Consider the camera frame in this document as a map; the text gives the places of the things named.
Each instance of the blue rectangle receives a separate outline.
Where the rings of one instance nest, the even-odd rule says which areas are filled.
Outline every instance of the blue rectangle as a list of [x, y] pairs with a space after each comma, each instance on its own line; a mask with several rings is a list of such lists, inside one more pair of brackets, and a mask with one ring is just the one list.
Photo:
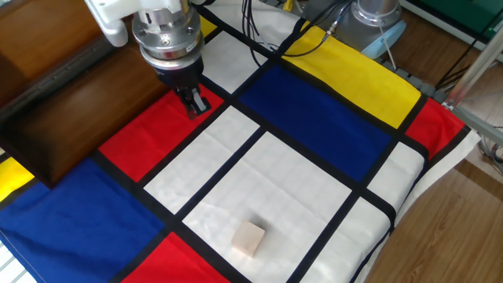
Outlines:
[[2, 242], [45, 282], [107, 282], [162, 228], [91, 160], [55, 189], [38, 183], [0, 211]]
[[391, 140], [279, 66], [265, 72], [240, 101], [356, 181], [363, 179]]

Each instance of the wooden floor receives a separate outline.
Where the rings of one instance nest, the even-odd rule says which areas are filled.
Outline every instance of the wooden floor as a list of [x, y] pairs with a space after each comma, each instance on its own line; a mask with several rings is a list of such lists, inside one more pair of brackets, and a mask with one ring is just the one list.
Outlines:
[[[435, 85], [468, 44], [412, 13], [393, 47], [397, 65]], [[473, 62], [470, 52], [457, 69]], [[503, 124], [503, 67], [486, 73], [463, 101], [488, 123]], [[381, 251], [367, 282], [503, 282], [503, 176], [478, 149], [411, 207]]]

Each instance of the red rectangle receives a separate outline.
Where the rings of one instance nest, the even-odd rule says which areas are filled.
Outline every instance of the red rectangle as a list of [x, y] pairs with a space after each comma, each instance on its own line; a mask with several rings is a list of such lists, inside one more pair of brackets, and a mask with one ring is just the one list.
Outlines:
[[464, 123], [453, 113], [429, 98], [406, 135], [424, 145], [431, 160], [463, 127]]
[[185, 106], [170, 91], [104, 143], [99, 150], [138, 182], [219, 107], [223, 100], [201, 86], [211, 110], [191, 120]]
[[228, 281], [180, 237], [175, 233], [170, 233], [123, 282], [224, 283]]

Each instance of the wooden block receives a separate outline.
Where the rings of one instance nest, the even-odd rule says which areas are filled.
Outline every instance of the wooden block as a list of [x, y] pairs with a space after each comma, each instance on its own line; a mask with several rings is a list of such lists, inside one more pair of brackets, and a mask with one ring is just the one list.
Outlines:
[[248, 221], [243, 221], [234, 234], [231, 243], [235, 249], [253, 257], [260, 241], [264, 237], [264, 229], [259, 228]]

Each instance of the mondrian pattern cloth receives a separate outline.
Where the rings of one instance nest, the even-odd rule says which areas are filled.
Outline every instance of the mondrian pattern cloth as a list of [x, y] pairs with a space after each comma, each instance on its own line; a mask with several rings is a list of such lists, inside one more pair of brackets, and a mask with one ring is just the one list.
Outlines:
[[[191, 120], [168, 93], [54, 189], [4, 155], [0, 240], [34, 280], [364, 281], [412, 203], [479, 140], [335, 39], [282, 57], [324, 32], [295, 41], [303, 20], [253, 6], [261, 67], [240, 2], [198, 7], [211, 111]], [[244, 220], [266, 231], [253, 258], [231, 246]]]

